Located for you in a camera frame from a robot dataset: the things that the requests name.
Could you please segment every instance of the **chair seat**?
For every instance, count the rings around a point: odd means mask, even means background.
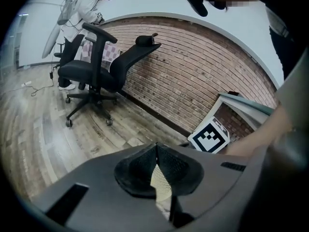
[[[62,53],[60,53],[60,52],[56,52],[56,53],[54,53],[54,56],[55,56],[56,58],[61,58]]]
[[[92,82],[92,65],[91,63],[73,60],[58,70],[58,75],[66,79],[91,84]],[[101,68],[100,86],[102,88],[113,89],[115,86],[115,80],[107,71],[107,69]]]

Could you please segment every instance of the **white jacket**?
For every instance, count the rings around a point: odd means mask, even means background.
[[[101,13],[96,12],[97,4],[100,0],[77,0],[74,7],[76,13],[69,21],[61,26],[63,36],[72,42],[78,34],[87,35],[87,31],[82,28],[84,22],[94,23]]]

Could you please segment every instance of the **black pants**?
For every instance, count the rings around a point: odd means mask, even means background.
[[[59,63],[60,68],[61,66],[74,60],[75,55],[78,51],[79,46],[82,43],[83,38],[84,38],[84,35],[79,34],[75,37],[75,39],[72,42],[65,39],[64,49],[63,49],[62,56],[61,56],[60,63]],[[63,77],[59,77],[58,82],[59,82],[60,87],[67,87],[71,84],[70,80],[65,79]]]

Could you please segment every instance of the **chair base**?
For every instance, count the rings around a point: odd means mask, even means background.
[[[67,116],[66,125],[67,127],[72,127],[73,123],[70,119],[77,111],[83,108],[86,104],[94,104],[102,115],[106,118],[106,123],[108,126],[112,125],[111,115],[102,107],[103,100],[117,101],[116,97],[101,95],[99,92],[90,90],[87,94],[68,94],[66,98],[66,103],[70,103],[71,98],[82,99],[80,103],[77,104],[76,108]]]

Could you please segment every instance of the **plug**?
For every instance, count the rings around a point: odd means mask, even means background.
[[[32,83],[31,81],[23,83],[21,87],[28,87],[31,83]]]

